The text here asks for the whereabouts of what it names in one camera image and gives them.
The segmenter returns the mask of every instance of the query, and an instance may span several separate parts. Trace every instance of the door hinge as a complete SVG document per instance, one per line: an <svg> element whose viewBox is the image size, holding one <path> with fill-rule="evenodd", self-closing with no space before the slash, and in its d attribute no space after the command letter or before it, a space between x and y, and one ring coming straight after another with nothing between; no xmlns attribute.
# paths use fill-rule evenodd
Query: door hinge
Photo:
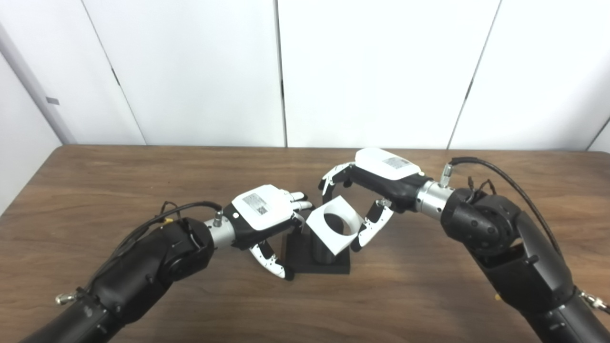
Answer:
<svg viewBox="0 0 610 343"><path fill-rule="evenodd" d="M120 86L121 83L118 82L118 77L117 77L117 74L114 72L114 68L111 68L110 70L112 70L112 74L115 76L115 80L117 80L117 84Z"/></svg>
<svg viewBox="0 0 610 343"><path fill-rule="evenodd" d="M475 78L471 78L470 79L470 84L468 85L468 90L466 90L466 95L464 96L464 101L466 99L468 99L468 96L470 94L470 89L472 88L472 82L474 82Z"/></svg>

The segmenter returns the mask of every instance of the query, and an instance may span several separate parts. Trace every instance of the black base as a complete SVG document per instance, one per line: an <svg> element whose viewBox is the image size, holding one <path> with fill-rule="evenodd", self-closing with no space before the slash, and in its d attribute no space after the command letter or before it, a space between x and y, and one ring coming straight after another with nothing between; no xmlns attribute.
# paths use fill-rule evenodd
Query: black base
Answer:
<svg viewBox="0 0 610 343"><path fill-rule="evenodd" d="M346 248L337 255L335 262L321 264L311 256L311 238L308 234L290 233L286 238L285 263L295 273L309 274L349 274L350 249Z"/></svg>

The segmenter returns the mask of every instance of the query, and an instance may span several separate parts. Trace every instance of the label sticker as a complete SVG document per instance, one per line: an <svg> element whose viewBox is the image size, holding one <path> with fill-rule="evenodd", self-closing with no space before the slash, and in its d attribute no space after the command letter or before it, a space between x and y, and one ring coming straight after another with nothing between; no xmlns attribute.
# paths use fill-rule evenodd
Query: label sticker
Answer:
<svg viewBox="0 0 610 343"><path fill-rule="evenodd" d="M271 210L271 206L269 206L265 200L263 200L263 198L256 193L252 193L242 200L259 215L264 215Z"/></svg>
<svg viewBox="0 0 610 343"><path fill-rule="evenodd" d="M383 163L389 165L390 167L394 168L394 169L400 169L403 167L406 167L408 165L412 165L413 163L403 159L402 157L398 157L398 156L394 156L394 157L390 157L388 159L384 159Z"/></svg>

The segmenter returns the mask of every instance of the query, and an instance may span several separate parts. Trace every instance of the metal fitting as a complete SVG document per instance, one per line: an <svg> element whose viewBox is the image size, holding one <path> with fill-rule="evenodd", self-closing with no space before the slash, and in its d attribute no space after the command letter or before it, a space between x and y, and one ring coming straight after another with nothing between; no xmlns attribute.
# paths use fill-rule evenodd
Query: metal fitting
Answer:
<svg viewBox="0 0 610 343"><path fill-rule="evenodd" d="M216 212L216 214L214 215L214 221L212 222L212 225L215 228L219 228L221 227L223 224L223 211L220 210L218 212Z"/></svg>
<svg viewBox="0 0 610 343"><path fill-rule="evenodd" d="M443 173L440 176L439 185L443 188L449 186L449 180L451 179L451 173L453 172L453 165L447 163L443 169Z"/></svg>
<svg viewBox="0 0 610 343"><path fill-rule="evenodd" d="M602 299L600 299L600 298L598 298L598 297L596 297L596 296L594 296L592 294L587 294L584 291L580 291L580 293L578 295L591 308L598 309L600 311L604 311L605 313L610 314L610 308L608 307L608 304L606 304Z"/></svg>
<svg viewBox="0 0 610 343"><path fill-rule="evenodd" d="M55 297L55 304L57 305L65 305L67 303L71 303L76 300L76 292L68 293L68 294L60 294Z"/></svg>

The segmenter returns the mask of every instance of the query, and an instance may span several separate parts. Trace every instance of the white wall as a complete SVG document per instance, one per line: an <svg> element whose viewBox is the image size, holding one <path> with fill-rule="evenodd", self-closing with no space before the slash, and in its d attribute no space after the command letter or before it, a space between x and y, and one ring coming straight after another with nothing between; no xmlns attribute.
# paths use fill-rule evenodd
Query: white wall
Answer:
<svg viewBox="0 0 610 343"><path fill-rule="evenodd" d="M606 125L604 130L602 130L591 144L589 151L604 151L610 153L610 126Z"/></svg>
<svg viewBox="0 0 610 343"><path fill-rule="evenodd" d="M273 0L85 0L156 145L284 146Z"/></svg>
<svg viewBox="0 0 610 343"><path fill-rule="evenodd" d="M67 143L144 143L80 1L0 1L0 48Z"/></svg>
<svg viewBox="0 0 610 343"><path fill-rule="evenodd" d="M503 1L450 148L584 150L610 116L610 2Z"/></svg>
<svg viewBox="0 0 610 343"><path fill-rule="evenodd" d="M0 215L60 145L0 54Z"/></svg>
<svg viewBox="0 0 610 343"><path fill-rule="evenodd" d="M289 146L446 148L497 6L279 0Z"/></svg>

